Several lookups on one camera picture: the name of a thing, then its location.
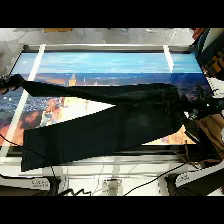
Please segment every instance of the blue sky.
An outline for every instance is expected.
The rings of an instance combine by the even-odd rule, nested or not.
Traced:
[[[173,73],[202,73],[192,54],[171,54]],[[37,53],[22,53],[12,73],[30,73]],[[37,73],[170,73],[164,53],[44,53]]]

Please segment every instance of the wooden object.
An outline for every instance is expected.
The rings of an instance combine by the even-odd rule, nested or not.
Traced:
[[[44,28],[44,33],[72,31],[72,28]]]

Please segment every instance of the cityscape image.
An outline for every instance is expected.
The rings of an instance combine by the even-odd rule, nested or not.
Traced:
[[[37,53],[22,53],[11,75],[19,73],[28,79],[36,56]],[[196,99],[196,86],[200,85],[207,95],[211,95],[209,84],[193,55],[172,54],[172,59],[171,71],[163,53],[44,53],[34,81],[62,86],[170,83],[189,100]],[[7,134],[22,92],[19,88],[0,96],[0,133],[3,136]],[[111,106],[77,97],[29,96],[12,141],[23,144],[24,130],[54,125]],[[182,127],[173,135],[147,144],[184,144],[185,140],[193,143]]]

